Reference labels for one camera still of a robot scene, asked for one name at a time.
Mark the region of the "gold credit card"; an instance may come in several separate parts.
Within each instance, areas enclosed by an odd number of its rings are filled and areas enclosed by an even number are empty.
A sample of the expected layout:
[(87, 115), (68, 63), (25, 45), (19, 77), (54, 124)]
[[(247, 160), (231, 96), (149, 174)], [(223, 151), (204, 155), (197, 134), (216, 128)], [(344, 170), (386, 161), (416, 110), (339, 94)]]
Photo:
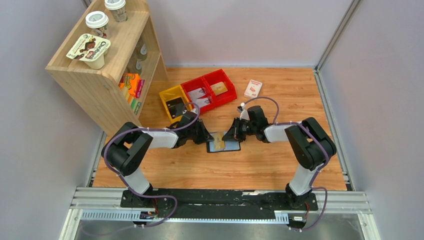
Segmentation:
[(214, 132), (212, 134), (214, 140), (211, 149), (213, 149), (214, 152), (222, 151), (225, 149), (225, 142), (222, 140), (224, 133), (222, 131), (220, 132)]

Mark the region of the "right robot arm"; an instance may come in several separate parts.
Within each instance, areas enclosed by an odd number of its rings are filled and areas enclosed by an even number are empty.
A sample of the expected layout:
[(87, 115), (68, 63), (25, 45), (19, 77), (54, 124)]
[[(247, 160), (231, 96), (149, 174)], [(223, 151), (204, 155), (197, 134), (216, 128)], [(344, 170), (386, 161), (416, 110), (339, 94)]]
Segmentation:
[(306, 197), (313, 189), (313, 181), (337, 152), (333, 140), (313, 117), (300, 122), (270, 123), (259, 105), (239, 108), (223, 141), (243, 142), (255, 136), (263, 143), (288, 142), (298, 162), (292, 180), (285, 191), (293, 200)]

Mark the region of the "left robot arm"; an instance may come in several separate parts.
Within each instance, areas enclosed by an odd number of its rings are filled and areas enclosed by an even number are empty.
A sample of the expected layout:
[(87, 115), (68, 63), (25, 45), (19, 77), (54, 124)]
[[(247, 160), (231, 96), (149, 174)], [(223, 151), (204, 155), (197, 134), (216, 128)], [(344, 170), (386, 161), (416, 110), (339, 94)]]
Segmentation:
[(145, 193), (152, 189), (141, 170), (141, 162), (148, 150), (177, 149), (189, 140), (196, 145), (214, 140), (199, 115), (192, 111), (185, 112), (179, 121), (164, 128), (140, 127), (126, 122), (103, 147), (101, 156), (130, 191), (145, 197)]

